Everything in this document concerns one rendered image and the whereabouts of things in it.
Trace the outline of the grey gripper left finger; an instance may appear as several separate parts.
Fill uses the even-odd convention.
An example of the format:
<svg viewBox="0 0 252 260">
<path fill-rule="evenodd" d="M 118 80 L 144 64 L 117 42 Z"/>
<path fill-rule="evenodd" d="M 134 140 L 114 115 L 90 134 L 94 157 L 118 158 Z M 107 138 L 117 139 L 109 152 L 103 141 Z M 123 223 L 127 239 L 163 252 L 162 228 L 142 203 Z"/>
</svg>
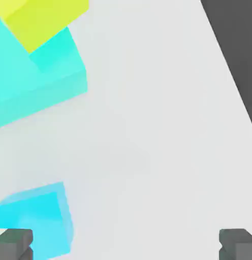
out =
<svg viewBox="0 0 252 260">
<path fill-rule="evenodd" d="M 0 260 L 33 260 L 33 231 L 7 229 L 0 235 Z"/>
</svg>

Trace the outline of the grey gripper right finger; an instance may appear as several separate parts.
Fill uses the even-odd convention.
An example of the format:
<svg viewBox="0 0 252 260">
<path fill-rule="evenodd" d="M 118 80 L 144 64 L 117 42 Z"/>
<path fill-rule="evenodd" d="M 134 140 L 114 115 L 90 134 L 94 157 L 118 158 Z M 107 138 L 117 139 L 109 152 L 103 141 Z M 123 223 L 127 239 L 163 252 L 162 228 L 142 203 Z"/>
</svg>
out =
<svg viewBox="0 0 252 260">
<path fill-rule="evenodd" d="M 252 260 L 252 235 L 245 229 L 221 229 L 219 260 Z"/>
</svg>

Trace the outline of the small cyan cube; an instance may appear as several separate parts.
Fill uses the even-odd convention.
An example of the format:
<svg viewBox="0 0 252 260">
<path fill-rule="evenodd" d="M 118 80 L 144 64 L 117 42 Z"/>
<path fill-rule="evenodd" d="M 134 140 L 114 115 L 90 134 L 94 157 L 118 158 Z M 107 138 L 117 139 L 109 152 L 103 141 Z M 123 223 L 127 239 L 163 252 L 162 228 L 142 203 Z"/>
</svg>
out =
<svg viewBox="0 0 252 260">
<path fill-rule="evenodd" d="M 31 229 L 35 260 L 70 253 L 74 230 L 64 184 L 48 184 L 4 198 L 0 229 Z"/>
</svg>

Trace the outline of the small yellow cube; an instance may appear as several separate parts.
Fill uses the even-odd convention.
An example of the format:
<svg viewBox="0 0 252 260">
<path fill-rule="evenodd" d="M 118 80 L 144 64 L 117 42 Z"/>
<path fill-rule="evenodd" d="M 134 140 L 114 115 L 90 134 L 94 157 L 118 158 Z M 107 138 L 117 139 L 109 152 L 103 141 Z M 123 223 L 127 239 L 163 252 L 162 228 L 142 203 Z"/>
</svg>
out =
<svg viewBox="0 0 252 260">
<path fill-rule="evenodd" d="M 0 19 L 32 53 L 88 8 L 89 0 L 0 0 Z"/>
</svg>

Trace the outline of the large turquoise box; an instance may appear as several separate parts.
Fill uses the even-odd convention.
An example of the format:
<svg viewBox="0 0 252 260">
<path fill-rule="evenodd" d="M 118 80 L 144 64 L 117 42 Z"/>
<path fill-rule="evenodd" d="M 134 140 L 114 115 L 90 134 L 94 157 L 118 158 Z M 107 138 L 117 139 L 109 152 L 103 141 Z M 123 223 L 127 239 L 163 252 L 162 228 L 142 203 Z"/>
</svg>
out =
<svg viewBox="0 0 252 260">
<path fill-rule="evenodd" d="M 28 53 L 0 19 L 0 127 L 87 92 L 68 28 Z"/>
</svg>

